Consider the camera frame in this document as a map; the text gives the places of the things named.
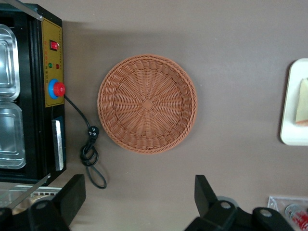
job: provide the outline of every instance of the wicker basket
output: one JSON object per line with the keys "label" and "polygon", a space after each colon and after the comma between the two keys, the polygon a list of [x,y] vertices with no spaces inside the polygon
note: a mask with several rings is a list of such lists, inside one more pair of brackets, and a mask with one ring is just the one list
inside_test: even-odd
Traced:
{"label": "wicker basket", "polygon": [[103,128],[121,147],[156,154],[179,144],[193,127],[197,96],[186,72],[152,54],[118,63],[98,94]]}

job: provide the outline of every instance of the metal tray lid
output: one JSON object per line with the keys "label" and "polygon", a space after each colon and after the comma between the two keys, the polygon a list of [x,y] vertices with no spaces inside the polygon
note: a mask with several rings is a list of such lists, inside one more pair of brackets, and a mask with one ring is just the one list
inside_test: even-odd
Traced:
{"label": "metal tray lid", "polygon": [[20,169],[26,164],[22,110],[0,102],[0,168]]}
{"label": "metal tray lid", "polygon": [[17,40],[0,24],[0,101],[14,101],[20,93]]}

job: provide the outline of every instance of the red switch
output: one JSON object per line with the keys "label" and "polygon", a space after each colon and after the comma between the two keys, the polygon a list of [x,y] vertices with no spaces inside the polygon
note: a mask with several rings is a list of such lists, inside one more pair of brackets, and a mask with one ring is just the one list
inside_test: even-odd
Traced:
{"label": "red switch", "polygon": [[55,96],[61,97],[65,94],[65,86],[61,82],[56,82],[53,86],[53,93]]}
{"label": "red switch", "polygon": [[59,48],[58,43],[50,40],[50,49],[53,50],[53,51],[57,51],[58,48]]}

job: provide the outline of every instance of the yellow control panel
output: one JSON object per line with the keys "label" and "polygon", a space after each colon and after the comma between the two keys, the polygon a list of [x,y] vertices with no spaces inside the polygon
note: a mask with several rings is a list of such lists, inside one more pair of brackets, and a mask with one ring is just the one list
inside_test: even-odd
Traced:
{"label": "yellow control panel", "polygon": [[64,103],[62,28],[51,21],[42,22],[45,107]]}

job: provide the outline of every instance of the black power cord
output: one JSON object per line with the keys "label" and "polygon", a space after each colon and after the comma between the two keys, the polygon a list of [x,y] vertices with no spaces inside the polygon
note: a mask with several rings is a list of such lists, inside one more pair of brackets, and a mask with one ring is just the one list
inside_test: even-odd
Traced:
{"label": "black power cord", "polygon": [[[80,111],[79,108],[77,108],[77,106],[66,95],[64,95],[64,98],[76,109],[76,111],[78,111],[78,113],[81,115],[81,117],[84,119],[84,121],[86,122],[86,124],[88,126],[88,136],[89,137],[88,137],[88,141],[87,141],[86,145],[84,145],[81,148],[81,152],[80,152],[81,162],[86,167],[87,175],[88,175],[90,181],[92,182],[92,184],[99,189],[105,189],[107,187],[106,179],[102,175],[102,173],[100,173],[99,170],[97,170],[94,167],[94,165],[97,163],[98,157],[99,157],[98,152],[94,147],[94,144],[96,142],[96,139],[97,139],[100,131],[96,126],[90,126],[90,123],[88,122],[85,115]],[[103,186],[98,185],[93,180],[92,175],[90,174],[89,168],[91,168],[103,180],[103,182],[104,182]]]}

